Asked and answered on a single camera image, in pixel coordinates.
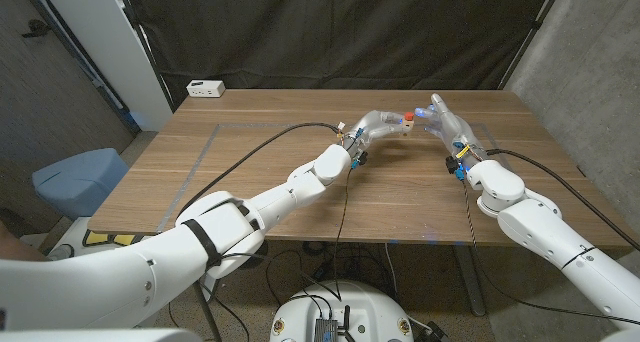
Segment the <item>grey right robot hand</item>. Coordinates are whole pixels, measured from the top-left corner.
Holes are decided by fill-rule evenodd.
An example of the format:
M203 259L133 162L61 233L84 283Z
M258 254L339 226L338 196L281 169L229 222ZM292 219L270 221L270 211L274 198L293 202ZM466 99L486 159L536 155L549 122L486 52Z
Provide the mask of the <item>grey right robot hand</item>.
M425 130L440 138L451 156L465 169L470 169L488 158L486 150L469 124L455 115L439 94L432 94L431 104L428 107L416 108L414 114L426 120Z

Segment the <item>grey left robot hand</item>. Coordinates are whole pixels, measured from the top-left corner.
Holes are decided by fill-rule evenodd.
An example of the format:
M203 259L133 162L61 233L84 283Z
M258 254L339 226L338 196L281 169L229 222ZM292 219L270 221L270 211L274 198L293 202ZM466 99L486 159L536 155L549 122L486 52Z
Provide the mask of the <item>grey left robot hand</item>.
M364 152L374 139L392 133L406 134L413 129L403 114L373 110L364 115L349 132L346 133L344 149L351 157Z

